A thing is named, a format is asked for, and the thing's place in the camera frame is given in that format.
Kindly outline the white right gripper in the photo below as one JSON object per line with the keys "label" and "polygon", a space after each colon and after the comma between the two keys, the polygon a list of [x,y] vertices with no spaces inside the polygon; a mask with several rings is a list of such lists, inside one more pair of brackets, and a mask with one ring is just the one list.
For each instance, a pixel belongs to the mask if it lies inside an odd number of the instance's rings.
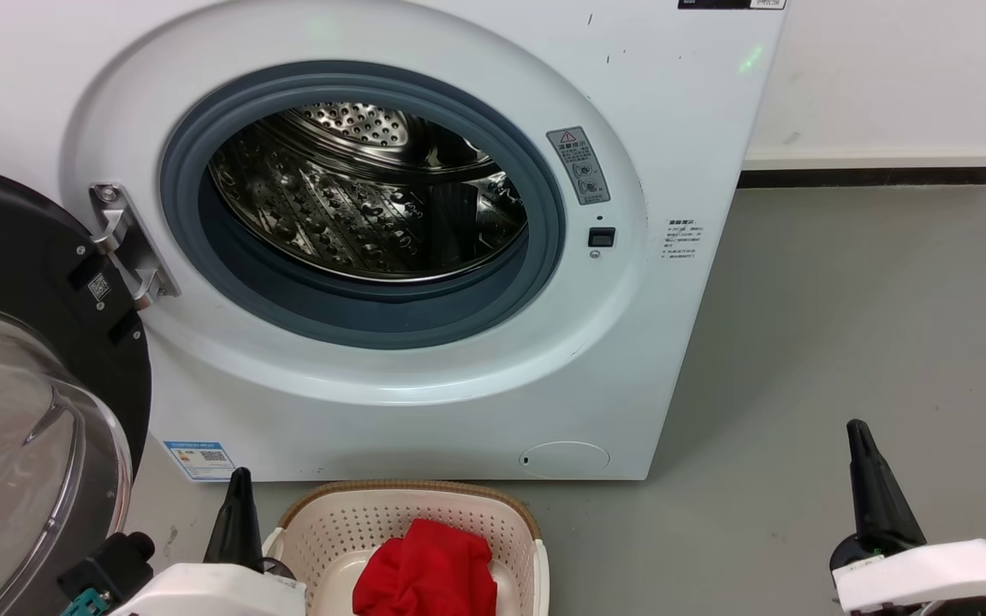
{"label": "white right gripper", "polygon": [[854,542],[871,556],[832,569],[842,612],[986,615],[986,539],[926,545],[869,425],[853,418],[846,436]]}

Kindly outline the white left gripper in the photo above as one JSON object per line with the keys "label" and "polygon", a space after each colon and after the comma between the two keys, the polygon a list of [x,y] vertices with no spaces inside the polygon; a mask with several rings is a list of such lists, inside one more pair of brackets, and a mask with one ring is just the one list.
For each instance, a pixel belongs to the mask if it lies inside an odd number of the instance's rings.
{"label": "white left gripper", "polygon": [[204,564],[154,573],[154,543],[115,533],[60,576],[65,615],[305,615],[306,586],[264,569],[252,473],[235,468]]}

